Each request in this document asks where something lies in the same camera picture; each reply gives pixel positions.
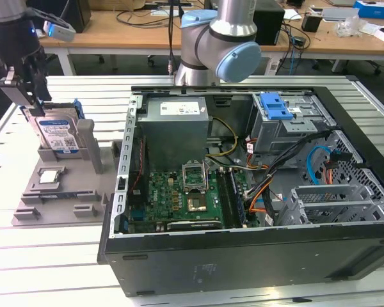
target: open computer tower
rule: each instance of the open computer tower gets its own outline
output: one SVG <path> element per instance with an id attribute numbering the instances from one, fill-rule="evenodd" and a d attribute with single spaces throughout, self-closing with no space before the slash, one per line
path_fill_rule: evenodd
<path id="1" fill-rule="evenodd" d="M 100 253 L 129 297 L 360 279 L 384 157 L 324 87 L 132 88 Z"/>

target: blue box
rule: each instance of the blue box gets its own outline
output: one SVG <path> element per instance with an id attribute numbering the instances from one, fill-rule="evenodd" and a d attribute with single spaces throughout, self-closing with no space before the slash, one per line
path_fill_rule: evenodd
<path id="1" fill-rule="evenodd" d="M 384 2 L 368 4 L 364 1 L 356 1 L 354 8 L 359 8 L 358 16 L 361 18 L 379 18 L 384 19 Z"/>

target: green circuit board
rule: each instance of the green circuit board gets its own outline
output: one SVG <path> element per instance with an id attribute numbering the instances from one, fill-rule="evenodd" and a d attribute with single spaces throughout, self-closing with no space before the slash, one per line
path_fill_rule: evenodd
<path id="1" fill-rule="evenodd" d="M 191 176 L 190 182 L 199 178 Z M 222 222 L 222 210 L 215 176 L 209 175 L 209 190 L 186 194 L 181 171 L 151 173 L 146 221 L 216 220 Z"/>
<path id="2" fill-rule="evenodd" d="M 246 175 L 242 171 L 235 171 L 234 178 L 243 201 L 244 190 L 248 189 Z M 204 178 L 197 169 L 187 172 L 187 179 L 187 184 L 199 184 Z M 130 232 L 160 232 L 162 230 L 158 230 L 159 227 L 175 221 L 219 221 L 225 227 L 216 172 L 208 171 L 206 180 L 207 190 L 204 193 L 198 190 L 187 193 L 184 190 L 182 171 L 151 173 L 148 181 L 148 203 L 145 208 L 131 209 Z"/>

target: floor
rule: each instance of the floor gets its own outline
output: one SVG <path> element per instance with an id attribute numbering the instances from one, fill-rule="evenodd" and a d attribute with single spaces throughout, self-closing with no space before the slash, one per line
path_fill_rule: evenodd
<path id="1" fill-rule="evenodd" d="M 73 55 L 72 59 L 79 75 L 165 75 L 167 74 L 168 58 L 166 56 L 154 57 L 155 65 L 149 67 L 147 65 L 146 56 L 117 56 L 118 70 L 113 72 L 109 56 L 103 57 L 104 64 L 99 63 L 98 56 L 92 55 Z M 266 69 L 266 59 L 262 61 L 259 68 L 256 69 L 255 75 L 263 75 Z M 313 69 L 315 61 L 303 59 L 299 64 L 296 75 L 336 75 L 332 73 L 333 63 L 328 60 L 319 60 L 319 68 Z M 374 74 L 373 66 L 365 61 L 349 61 L 346 71 L 343 74 L 355 75 L 380 101 L 384 102 L 384 67 L 380 68 L 378 75 Z M 51 75 L 62 75 L 60 64 L 57 60 L 49 65 Z M 289 70 L 281 69 L 279 75 L 288 75 Z"/>
<path id="2" fill-rule="evenodd" d="M 146 56 L 117 56 L 118 70 L 113 71 L 109 56 L 103 56 L 103 61 L 99 60 L 97 55 L 73 55 L 72 60 L 76 67 L 78 75 L 166 75 L 168 57 L 154 57 L 154 66 L 150 67 Z M 382 102 L 384 102 L 384 62 L 378 63 L 380 71 L 375 74 L 372 64 L 365 61 L 349 61 L 342 74 L 355 75 L 358 79 Z M 286 61 L 284 67 L 289 67 L 289 61 Z M 48 65 L 50 75 L 63 75 L 60 63 L 57 59 L 51 61 Z M 266 59 L 262 61 L 255 75 L 263 75 L 266 69 Z M 296 75 L 334 75 L 331 71 L 332 62 L 328 60 L 319 60 L 318 62 L 303 59 L 297 69 Z M 289 70 L 282 68 L 279 75 L 288 75 Z M 0 118 L 4 114 L 7 105 L 6 97 L 0 91 Z"/>

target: table leg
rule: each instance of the table leg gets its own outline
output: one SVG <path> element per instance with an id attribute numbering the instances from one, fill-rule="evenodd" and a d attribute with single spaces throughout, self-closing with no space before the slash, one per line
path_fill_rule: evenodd
<path id="1" fill-rule="evenodd" d="M 276 75 L 277 68 L 280 64 L 281 55 L 273 55 L 269 58 L 268 65 L 264 75 Z"/>
<path id="2" fill-rule="evenodd" d="M 74 68 L 74 64 L 68 50 L 62 49 L 59 53 L 57 53 L 57 55 L 64 75 L 76 75 L 76 69 Z"/>
<path id="3" fill-rule="evenodd" d="M 118 70 L 118 64 L 116 62 L 116 54 L 110 54 L 109 59 L 111 60 L 111 67 L 114 72 Z"/>
<path id="4" fill-rule="evenodd" d="M 344 59 L 336 59 L 333 67 L 332 67 L 332 72 L 342 72 L 343 68 L 346 66 L 347 61 Z"/>

